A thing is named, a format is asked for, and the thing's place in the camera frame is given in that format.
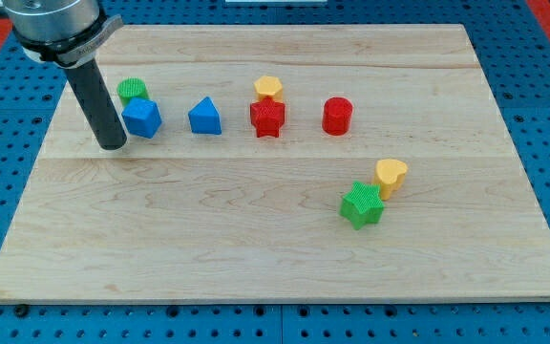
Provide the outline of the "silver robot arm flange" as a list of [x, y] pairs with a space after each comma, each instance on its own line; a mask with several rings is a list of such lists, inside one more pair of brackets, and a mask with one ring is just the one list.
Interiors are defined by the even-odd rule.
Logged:
[[123, 27], [121, 16], [108, 15], [98, 0], [0, 0], [0, 10], [31, 60], [63, 69], [93, 60]]

